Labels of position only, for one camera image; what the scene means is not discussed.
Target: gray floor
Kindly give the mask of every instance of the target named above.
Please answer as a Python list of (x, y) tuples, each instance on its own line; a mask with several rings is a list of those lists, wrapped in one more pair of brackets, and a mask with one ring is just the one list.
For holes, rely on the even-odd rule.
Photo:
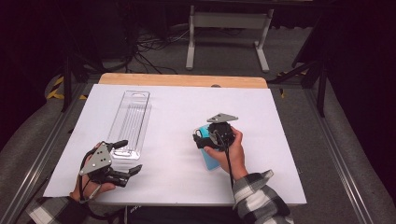
[[(186, 71), (188, 41), (183, 36), (165, 49), (151, 50), (144, 53), (153, 64), (176, 69), (179, 74), (264, 77), (273, 79), (277, 73), (291, 70), (291, 62), (308, 36), (310, 29), (271, 29), (264, 45), (270, 73), (264, 74), (252, 47), (256, 32), (244, 31), (239, 35), (229, 36), (219, 31), (203, 31), (197, 37), (194, 69)], [(117, 62), (106, 62), (110, 66)], [(146, 72), (146, 68), (132, 61), (129, 68), (134, 72)], [(161, 69), (165, 74), (172, 71)], [(282, 85), (270, 85), (290, 150), (300, 171), (307, 204), (291, 207), (295, 223), (396, 223), (396, 210), (384, 186), (367, 161), (361, 146), (352, 132), (342, 108), (329, 85), (326, 91), (326, 119), (318, 119), (317, 111), (312, 108), (309, 96), (316, 94), (313, 90), (302, 90), (291, 80)], [(92, 77), (84, 86), (84, 93), (89, 93), (97, 79)], [(279, 88), (284, 89), (281, 97)], [(78, 120), (84, 106), (84, 100), (77, 100), (68, 113), (60, 113), (62, 100), (49, 99), (48, 102), (33, 114), (15, 132), (0, 154), (0, 214), (5, 214), (8, 205), (15, 202), (19, 186), (29, 175), (30, 168), (40, 150), (50, 151), (50, 156), (42, 170), (38, 171), (34, 191), (55, 167), (62, 155), (64, 146)], [(54, 126), (60, 119), (64, 125), (54, 133)], [(336, 149), (345, 162), (347, 171), (352, 176), (345, 181), (343, 170), (336, 164), (329, 137), (323, 131), (323, 123), (331, 131)], [(48, 142), (51, 135), (56, 140)], [(359, 194), (349, 194), (350, 185), (355, 185)], [(37, 194), (42, 195), (45, 186)], [(359, 209), (365, 208), (361, 218)], [(104, 212), (116, 207), (96, 205), (95, 210)], [(26, 223), (23, 213), (18, 223)], [(96, 223), (90, 219), (87, 223)]]

